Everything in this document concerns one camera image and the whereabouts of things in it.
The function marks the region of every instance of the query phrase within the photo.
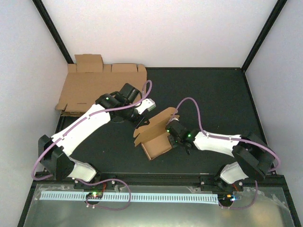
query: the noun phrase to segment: black table surface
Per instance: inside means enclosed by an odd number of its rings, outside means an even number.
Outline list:
[[[240,69],[149,68],[147,72],[153,82],[149,98],[157,105],[148,117],[176,107],[184,97],[192,97],[199,104],[205,130],[230,135],[251,131],[263,138],[245,74]],[[198,128],[191,101],[183,103],[179,115],[188,129]],[[65,117],[61,129],[75,120]],[[189,156],[182,148],[149,161],[140,145],[134,147],[133,132],[128,122],[110,122],[84,140],[71,157],[91,163],[103,173],[214,174],[221,166],[234,162],[230,156],[211,151],[193,150]]]

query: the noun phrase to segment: white cable tray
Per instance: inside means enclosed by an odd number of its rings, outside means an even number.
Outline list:
[[[41,192],[40,200],[85,201],[89,192]],[[127,192],[105,192],[102,199],[89,201],[127,202]],[[132,193],[131,202],[175,202],[175,203],[208,203],[218,204],[216,194],[183,194],[183,193]]]

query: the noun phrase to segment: cardboard box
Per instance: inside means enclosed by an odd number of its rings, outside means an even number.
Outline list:
[[[139,64],[103,64],[100,54],[75,55],[77,64],[68,64],[57,110],[63,116],[81,116],[105,93],[120,91],[125,83],[142,90],[146,68]]]
[[[141,126],[134,131],[135,147],[141,144],[149,160],[153,160],[172,149],[167,136],[169,133],[165,127],[175,108],[169,107],[150,119],[150,124]]]

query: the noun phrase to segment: white wall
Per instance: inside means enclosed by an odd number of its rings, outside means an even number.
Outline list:
[[[148,67],[241,67],[276,0],[44,0],[70,54]]]
[[[54,133],[66,62],[31,0],[0,4],[0,226],[17,226],[38,155]]]
[[[271,148],[303,222],[303,1],[288,1],[247,71]]]

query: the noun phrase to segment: white robotic arm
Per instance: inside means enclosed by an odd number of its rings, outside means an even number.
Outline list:
[[[176,118],[167,124],[166,130],[170,133],[168,139],[172,147],[183,146],[188,154],[190,149],[198,149],[234,157],[236,162],[225,165],[217,174],[224,181],[223,184],[233,184],[248,177],[263,180],[275,160],[263,149],[241,142],[241,139],[246,139],[266,146],[252,133],[243,136],[189,131]]]
[[[135,127],[148,124],[149,121],[142,113],[150,111],[155,107],[151,99],[143,100],[139,105],[132,108],[121,109],[131,103],[134,95],[134,87],[126,84],[120,92],[115,92],[115,97],[110,94],[102,95],[83,116],[77,119],[69,127],[54,134],[51,138],[46,135],[39,139],[39,154],[41,154],[51,143],[61,139],[52,150],[41,160],[41,164],[54,175],[56,179],[66,177],[77,178],[89,182],[96,175],[97,171],[88,163],[83,163],[70,157],[73,151],[90,134],[112,118],[119,116],[134,123]],[[116,111],[106,112],[106,109],[116,108]]]
[[[215,139],[215,137],[225,137],[227,140]],[[231,138],[241,139],[241,135],[222,135],[206,132],[204,135],[201,131],[195,136],[194,145],[198,150],[211,150],[218,153],[226,154],[234,157],[232,154],[233,147],[239,144],[238,141],[234,141]],[[220,173],[220,178],[228,184],[232,184],[235,181],[243,180],[248,176],[243,172],[238,162],[234,162],[230,165],[226,165]]]

